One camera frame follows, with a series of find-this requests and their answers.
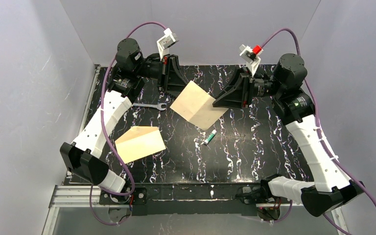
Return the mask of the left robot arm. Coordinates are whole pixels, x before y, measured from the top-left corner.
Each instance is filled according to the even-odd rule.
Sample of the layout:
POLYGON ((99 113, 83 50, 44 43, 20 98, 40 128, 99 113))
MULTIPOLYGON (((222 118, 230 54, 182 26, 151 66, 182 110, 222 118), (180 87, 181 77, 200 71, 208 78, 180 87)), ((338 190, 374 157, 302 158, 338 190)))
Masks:
POLYGON ((83 131, 71 143, 64 142, 60 147, 60 154, 70 173, 113 195, 128 196, 134 192, 135 181, 109 135, 139 96, 145 78, 156 80, 158 89, 172 96, 178 96, 188 84, 179 70, 178 56, 168 52, 177 42, 178 39, 171 36, 159 39, 159 52, 147 58, 144 58, 135 39, 126 38, 119 42, 108 67, 113 72, 105 73, 99 108, 83 131), (129 177, 129 192, 122 191, 126 181, 100 160, 105 144, 109 145, 129 177))

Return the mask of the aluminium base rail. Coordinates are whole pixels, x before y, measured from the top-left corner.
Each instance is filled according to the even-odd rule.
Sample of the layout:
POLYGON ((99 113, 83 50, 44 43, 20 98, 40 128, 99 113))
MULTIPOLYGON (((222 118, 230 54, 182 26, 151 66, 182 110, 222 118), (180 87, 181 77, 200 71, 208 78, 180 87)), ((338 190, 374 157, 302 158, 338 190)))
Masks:
POLYGON ((43 234, 53 234, 60 208, 126 209, 127 216, 240 214, 273 224, 282 219, 281 207, 290 214, 300 205, 296 199, 267 198, 258 188, 257 183, 137 183, 131 195, 118 196, 91 185, 56 186, 43 234))

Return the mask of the green glue stick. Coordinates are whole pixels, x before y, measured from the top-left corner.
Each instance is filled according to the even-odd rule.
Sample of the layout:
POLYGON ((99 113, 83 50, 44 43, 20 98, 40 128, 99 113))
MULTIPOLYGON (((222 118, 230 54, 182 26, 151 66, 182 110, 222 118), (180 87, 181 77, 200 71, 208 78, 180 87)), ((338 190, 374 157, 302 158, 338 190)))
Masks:
POLYGON ((210 141, 215 137, 217 131, 214 129, 212 132, 205 138, 202 142, 202 144, 208 145, 210 141))

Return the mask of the cream paper letter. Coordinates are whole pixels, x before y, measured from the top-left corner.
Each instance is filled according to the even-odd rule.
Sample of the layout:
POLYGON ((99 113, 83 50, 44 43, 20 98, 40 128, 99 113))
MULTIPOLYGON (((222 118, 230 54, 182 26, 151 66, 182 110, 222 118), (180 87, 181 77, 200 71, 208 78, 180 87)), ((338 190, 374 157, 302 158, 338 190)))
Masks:
POLYGON ((189 123, 206 131, 228 111, 227 108, 213 107, 214 101, 211 95, 190 81, 170 108, 189 123))

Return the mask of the silver open-end wrench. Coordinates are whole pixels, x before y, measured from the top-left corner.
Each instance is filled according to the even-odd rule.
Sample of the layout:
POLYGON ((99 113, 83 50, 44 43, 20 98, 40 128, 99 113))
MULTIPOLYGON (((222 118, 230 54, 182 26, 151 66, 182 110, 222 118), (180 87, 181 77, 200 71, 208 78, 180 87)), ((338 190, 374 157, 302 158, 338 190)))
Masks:
POLYGON ((143 104, 143 103, 133 103, 133 107, 142 107, 142 108, 153 108, 159 111, 164 111, 167 108, 167 105, 165 103, 159 103, 159 104, 143 104))

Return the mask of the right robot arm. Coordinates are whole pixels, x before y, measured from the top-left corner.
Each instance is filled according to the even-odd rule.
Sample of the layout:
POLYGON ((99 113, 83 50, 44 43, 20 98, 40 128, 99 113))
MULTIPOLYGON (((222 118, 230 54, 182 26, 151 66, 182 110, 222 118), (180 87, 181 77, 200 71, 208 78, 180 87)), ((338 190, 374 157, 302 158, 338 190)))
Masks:
POLYGON ((273 110, 297 142, 311 172, 312 182, 288 179, 275 174, 260 181, 259 187, 243 193, 245 200, 286 198, 302 204, 319 217, 347 204, 363 193, 354 179, 341 170, 323 148, 318 136, 315 105, 301 88, 307 76, 304 60, 293 53, 284 54, 271 76, 258 73, 260 58, 254 52, 244 55, 246 67, 237 68, 229 83, 216 96, 213 107, 241 109, 254 97, 269 96, 273 110))

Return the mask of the cream paper envelope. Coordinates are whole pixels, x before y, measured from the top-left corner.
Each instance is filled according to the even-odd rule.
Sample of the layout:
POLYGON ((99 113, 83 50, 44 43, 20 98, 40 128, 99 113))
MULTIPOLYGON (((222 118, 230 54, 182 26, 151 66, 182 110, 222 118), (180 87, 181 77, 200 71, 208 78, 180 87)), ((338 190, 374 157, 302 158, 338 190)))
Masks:
POLYGON ((115 144, 125 164, 166 149, 159 128, 152 126, 132 126, 115 144))

